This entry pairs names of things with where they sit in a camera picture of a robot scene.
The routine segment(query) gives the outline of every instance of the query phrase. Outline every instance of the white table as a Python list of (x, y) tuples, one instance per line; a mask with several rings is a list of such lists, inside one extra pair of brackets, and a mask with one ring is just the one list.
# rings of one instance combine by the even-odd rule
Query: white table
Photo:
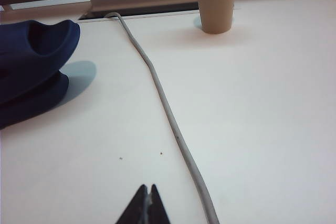
[[(336, 0), (237, 0), (222, 35), (192, 12), (126, 21), (221, 223), (336, 223), (335, 15)], [(171, 223), (206, 223), (119, 22), (80, 28), (65, 100), (1, 132), (2, 223), (115, 223), (152, 183)]]

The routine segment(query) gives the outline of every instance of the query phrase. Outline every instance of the cable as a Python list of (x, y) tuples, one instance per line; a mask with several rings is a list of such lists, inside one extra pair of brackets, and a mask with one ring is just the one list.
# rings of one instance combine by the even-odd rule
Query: cable
[(188, 146), (186, 145), (184, 138), (182, 136), (182, 133), (177, 125), (177, 122), (175, 120), (175, 117), (173, 115), (173, 112), (169, 106), (168, 100), (164, 94), (164, 91), (162, 89), (161, 83), (159, 81), (159, 78), (157, 77), (155, 68), (151, 62), (151, 60), (148, 58), (148, 56), (146, 55), (146, 53), (144, 52), (144, 50), (141, 48), (141, 46), (139, 45), (139, 43), (137, 42), (137, 40), (133, 37), (131, 31), (129, 30), (129, 28), (127, 27), (125, 21), (123, 20), (123, 18), (120, 16), (119, 13), (116, 12), (111, 12), (105, 15), (104, 18), (110, 18), (110, 17), (118, 17), (123, 28), (125, 29), (127, 35), (129, 36), (131, 42), (133, 43), (134, 47), (137, 49), (137, 51), (139, 52), (139, 54), (141, 55), (142, 59), (145, 61), (145, 63), (147, 64), (153, 81), (155, 83), (156, 89), (158, 90), (157, 92), (159, 93), (164, 111), (166, 112), (168, 121), (170, 123), (170, 126), (172, 128), (172, 131), (174, 133), (175, 139), (177, 141), (177, 144), (181, 150), (181, 153), (183, 155), (183, 158), (187, 164), (187, 167), (191, 173), (191, 176), (194, 180), (195, 186), (197, 188), (198, 191), (198, 195), (201, 199), (202, 205), (203, 205), (203, 209), (205, 212), (205, 216), (207, 219), (207, 222), (209, 224), (219, 224), (219, 220), (214, 208), (214, 205), (212, 203), (209, 191), (204, 183), (203, 177), (201, 175), (201, 173), (199, 172), (197, 165), (194, 161), (193, 156), (191, 155)]

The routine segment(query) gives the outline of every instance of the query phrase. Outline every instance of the shoe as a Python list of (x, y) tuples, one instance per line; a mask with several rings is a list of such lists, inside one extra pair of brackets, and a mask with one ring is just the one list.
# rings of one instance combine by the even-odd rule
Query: shoe
[(68, 77), (57, 71), (27, 93), (0, 104), (0, 129), (50, 110), (62, 100), (68, 86)]
[(79, 36), (79, 25), (70, 20), (0, 25), (0, 104), (53, 76), (72, 55)]

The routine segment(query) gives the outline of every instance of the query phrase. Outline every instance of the slipper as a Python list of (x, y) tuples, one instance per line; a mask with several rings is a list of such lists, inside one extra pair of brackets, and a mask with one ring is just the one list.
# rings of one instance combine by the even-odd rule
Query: slipper
[(34, 89), (0, 104), (0, 129), (50, 110), (62, 100), (68, 86), (68, 77), (57, 71)]
[(72, 55), (79, 36), (79, 25), (70, 20), (0, 25), (0, 104), (54, 75)]

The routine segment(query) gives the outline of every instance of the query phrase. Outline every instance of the desk surface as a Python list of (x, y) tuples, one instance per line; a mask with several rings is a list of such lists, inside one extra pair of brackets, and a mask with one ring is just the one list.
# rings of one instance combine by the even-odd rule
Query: desk surface
[[(335, 13), (336, 0), (237, 0), (221, 35), (198, 13), (127, 20), (221, 223), (336, 222)], [(152, 183), (171, 223), (206, 223), (119, 22), (80, 28), (62, 103), (1, 132), (2, 223), (115, 223)]]

